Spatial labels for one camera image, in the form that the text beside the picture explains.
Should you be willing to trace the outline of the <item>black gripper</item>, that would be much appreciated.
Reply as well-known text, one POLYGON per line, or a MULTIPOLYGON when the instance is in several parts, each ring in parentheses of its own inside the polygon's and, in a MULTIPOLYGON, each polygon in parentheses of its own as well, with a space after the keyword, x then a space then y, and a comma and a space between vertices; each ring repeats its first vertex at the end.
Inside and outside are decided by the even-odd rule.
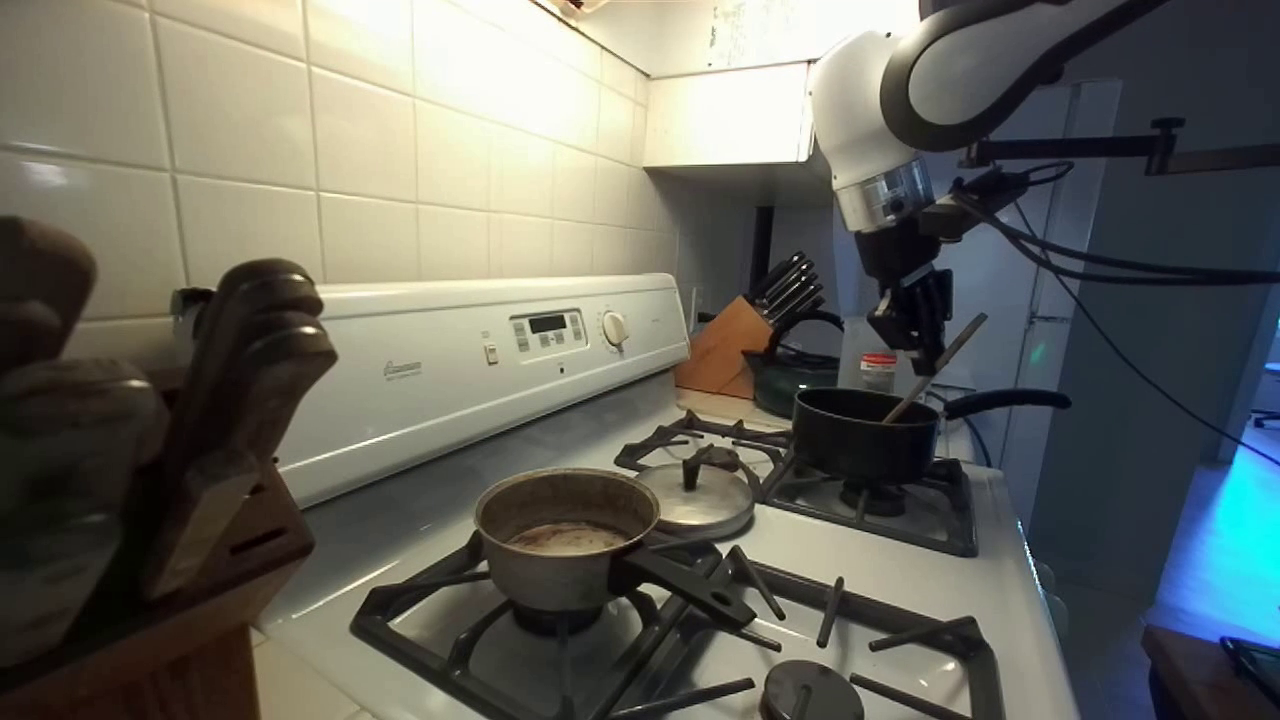
POLYGON ((939 240, 918 222, 857 235, 862 266, 882 295, 867 325, 900 353, 918 376, 939 371, 944 325, 952 320, 952 271, 936 266, 939 240))

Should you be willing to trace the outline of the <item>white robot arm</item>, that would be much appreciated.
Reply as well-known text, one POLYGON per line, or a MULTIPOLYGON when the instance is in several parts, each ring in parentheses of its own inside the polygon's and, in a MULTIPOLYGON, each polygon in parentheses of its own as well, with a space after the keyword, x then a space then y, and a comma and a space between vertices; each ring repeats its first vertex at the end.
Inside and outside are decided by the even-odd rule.
POLYGON ((813 68, 813 146, 876 282, 874 333, 936 376, 952 278, 919 161, 989 142, 1068 59, 1165 0, 919 0, 911 32, 862 32, 813 68))

